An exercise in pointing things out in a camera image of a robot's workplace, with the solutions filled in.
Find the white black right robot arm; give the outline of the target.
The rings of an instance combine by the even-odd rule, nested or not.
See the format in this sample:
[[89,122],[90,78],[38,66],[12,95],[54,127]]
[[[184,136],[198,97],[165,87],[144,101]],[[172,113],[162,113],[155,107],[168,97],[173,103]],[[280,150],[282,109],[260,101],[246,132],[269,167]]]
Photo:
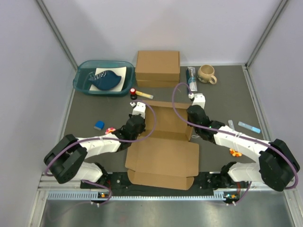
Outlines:
[[187,109],[187,120],[196,134],[215,145],[230,148],[250,158],[252,163],[230,162],[221,169],[221,182],[232,187],[237,182],[264,183],[281,192],[300,169],[288,146],[279,139],[258,140],[239,133],[222,122],[212,121],[199,105]]

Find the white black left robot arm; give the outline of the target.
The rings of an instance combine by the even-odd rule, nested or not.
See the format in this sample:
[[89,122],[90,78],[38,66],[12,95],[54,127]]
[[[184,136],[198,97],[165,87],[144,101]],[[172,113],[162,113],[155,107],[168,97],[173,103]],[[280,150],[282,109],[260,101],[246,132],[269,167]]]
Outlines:
[[80,139],[68,134],[45,156],[44,163],[59,184],[73,179],[87,180],[100,188],[107,183],[107,172],[100,164],[86,163],[85,159],[123,151],[144,131],[143,115],[131,114],[125,125],[103,136]]

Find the brown cardboard box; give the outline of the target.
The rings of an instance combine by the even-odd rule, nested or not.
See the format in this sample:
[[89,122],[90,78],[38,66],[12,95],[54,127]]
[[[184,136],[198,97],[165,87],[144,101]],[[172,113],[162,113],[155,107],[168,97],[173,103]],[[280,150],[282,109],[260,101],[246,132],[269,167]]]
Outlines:
[[199,172],[199,145],[192,143],[189,104],[148,100],[145,140],[127,149],[125,167],[131,183],[188,190]]

